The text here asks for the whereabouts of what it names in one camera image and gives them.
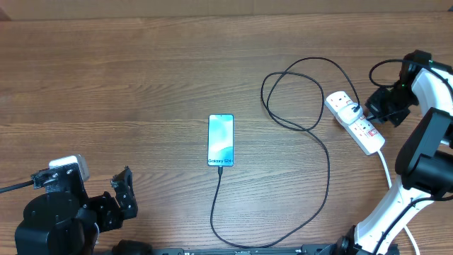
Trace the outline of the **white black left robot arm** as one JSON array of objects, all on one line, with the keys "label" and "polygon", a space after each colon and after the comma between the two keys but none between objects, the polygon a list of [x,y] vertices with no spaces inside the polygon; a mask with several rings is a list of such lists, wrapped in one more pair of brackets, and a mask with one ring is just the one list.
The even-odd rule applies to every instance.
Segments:
[{"label": "white black left robot arm", "polygon": [[110,181],[115,196],[88,197],[79,163],[51,166],[32,180],[45,193],[24,208],[15,231],[18,254],[81,254],[91,234],[120,229],[138,213],[128,166]]}]

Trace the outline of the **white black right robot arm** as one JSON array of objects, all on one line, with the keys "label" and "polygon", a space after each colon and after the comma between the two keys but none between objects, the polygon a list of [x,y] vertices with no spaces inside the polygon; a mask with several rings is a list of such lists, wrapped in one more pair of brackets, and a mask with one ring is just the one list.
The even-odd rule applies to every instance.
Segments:
[{"label": "white black right robot arm", "polygon": [[343,91],[325,103],[365,154],[380,154],[384,138],[373,123],[399,126],[419,106],[423,117],[400,149],[396,178],[378,206],[322,254],[397,254],[393,240],[434,202],[452,199],[452,67],[435,62],[429,52],[415,50],[399,61],[392,85],[378,85],[362,107]]}]

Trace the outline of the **white power strip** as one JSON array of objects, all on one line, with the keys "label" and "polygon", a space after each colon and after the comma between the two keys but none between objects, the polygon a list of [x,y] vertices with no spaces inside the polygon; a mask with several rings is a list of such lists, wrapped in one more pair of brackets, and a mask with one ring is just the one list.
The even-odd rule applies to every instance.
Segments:
[{"label": "white power strip", "polygon": [[325,105],[366,155],[377,153],[385,143],[379,131],[368,121],[363,109],[344,91],[329,95]]}]

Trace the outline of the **Galaxy S24 smartphone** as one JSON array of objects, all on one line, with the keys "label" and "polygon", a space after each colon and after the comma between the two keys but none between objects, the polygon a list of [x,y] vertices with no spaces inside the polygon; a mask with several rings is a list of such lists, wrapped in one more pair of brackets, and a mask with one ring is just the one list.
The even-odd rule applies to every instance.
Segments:
[{"label": "Galaxy S24 smartphone", "polygon": [[211,114],[208,118],[208,166],[234,165],[234,116]]}]

